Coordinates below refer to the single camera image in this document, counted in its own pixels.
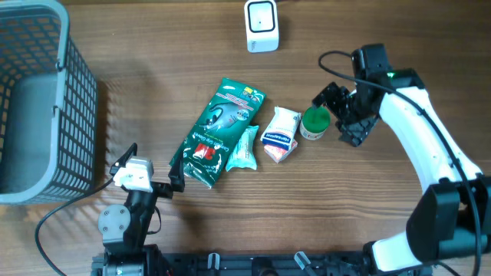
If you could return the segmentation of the green lid jar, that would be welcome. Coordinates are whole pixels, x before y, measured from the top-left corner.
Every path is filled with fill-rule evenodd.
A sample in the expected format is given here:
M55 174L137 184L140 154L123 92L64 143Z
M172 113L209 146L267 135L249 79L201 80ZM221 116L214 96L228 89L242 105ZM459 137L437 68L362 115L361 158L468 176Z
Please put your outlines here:
M331 122L331 115L324 107L309 107L299 126L300 134L307 140L319 140Z

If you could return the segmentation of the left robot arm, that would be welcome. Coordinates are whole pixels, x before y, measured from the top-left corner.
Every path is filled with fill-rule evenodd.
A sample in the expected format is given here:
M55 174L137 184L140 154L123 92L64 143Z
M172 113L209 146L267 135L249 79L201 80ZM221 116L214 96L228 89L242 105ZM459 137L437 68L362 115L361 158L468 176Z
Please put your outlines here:
M124 204L110 205L99 216L104 253L93 258L91 274L104 275L172 275L171 264L157 245L146 245L153 214L159 214L157 200L171 199L174 192L183 192L183 152L177 153L168 174L169 183L155 182L153 163L137 155L133 143L111 167L116 186L127 192Z

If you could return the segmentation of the teal tissue pack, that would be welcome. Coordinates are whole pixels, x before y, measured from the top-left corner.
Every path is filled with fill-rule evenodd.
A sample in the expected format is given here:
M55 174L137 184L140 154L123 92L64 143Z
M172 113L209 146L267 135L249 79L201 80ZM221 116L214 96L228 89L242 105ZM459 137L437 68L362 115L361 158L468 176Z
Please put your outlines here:
M257 170L257 162L253 153L253 146L258 130L258 126L246 127L228 158L226 164L227 172L234 168Z

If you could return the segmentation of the white blue plaster pack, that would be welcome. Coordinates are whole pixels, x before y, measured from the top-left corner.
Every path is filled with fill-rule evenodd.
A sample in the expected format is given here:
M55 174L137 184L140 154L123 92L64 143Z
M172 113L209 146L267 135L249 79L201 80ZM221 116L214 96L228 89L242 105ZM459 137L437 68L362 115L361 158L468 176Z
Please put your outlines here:
M275 115L262 133L260 140L265 145L290 150L301 118L302 114L299 112L275 107Z

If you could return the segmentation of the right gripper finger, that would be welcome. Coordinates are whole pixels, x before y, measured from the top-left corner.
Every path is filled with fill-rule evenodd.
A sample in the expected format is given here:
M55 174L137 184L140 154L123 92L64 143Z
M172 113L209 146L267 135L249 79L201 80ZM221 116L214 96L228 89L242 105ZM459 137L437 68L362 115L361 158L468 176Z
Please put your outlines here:
M345 119L348 116L348 96L349 91L346 87L339 87L335 82L331 82L311 103L314 109L325 106L338 119Z
M338 139L342 142L349 143L353 147L358 147L366 140L378 121L379 116L364 118L352 124L338 120L336 127L341 133Z

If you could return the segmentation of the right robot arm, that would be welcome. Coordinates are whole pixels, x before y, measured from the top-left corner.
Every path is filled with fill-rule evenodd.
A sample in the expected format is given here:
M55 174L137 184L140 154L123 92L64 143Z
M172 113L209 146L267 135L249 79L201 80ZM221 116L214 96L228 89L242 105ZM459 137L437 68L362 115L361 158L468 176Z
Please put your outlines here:
M490 251L490 178L457 146L414 69L392 68L382 44L365 45L350 59L355 89L330 83L313 107L333 113L341 140L353 146L361 145L377 122L385 122L422 189L401 233L364 246L360 273L418 274L451 258L473 257L478 274Z

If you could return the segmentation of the small red white box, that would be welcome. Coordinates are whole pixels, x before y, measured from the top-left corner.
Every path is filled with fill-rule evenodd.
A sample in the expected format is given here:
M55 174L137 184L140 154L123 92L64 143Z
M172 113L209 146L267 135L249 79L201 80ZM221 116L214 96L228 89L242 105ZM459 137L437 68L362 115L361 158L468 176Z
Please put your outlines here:
M284 160L298 145L296 140L293 140L292 146L290 149L283 149L273 145L264 145L264 151L268 154L276 163Z

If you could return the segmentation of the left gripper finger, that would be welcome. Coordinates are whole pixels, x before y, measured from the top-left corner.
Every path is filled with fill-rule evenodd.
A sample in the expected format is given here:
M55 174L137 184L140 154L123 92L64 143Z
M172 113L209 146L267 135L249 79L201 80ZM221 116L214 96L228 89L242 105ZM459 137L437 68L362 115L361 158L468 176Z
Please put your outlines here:
M132 143L129 149L110 167L110 172L116 173L120 168L125 167L127 161L137 154L137 144Z
M174 192L183 192L185 189L185 178L183 172L183 154L177 153L170 162L170 185Z

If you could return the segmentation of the green 3M glove package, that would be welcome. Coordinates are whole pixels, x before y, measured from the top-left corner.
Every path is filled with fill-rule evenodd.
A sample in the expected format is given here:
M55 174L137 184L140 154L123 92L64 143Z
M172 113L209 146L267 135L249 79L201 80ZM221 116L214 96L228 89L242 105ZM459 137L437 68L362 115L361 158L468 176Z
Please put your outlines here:
M224 78L174 154L183 154L184 177L212 188L265 99L264 92Z

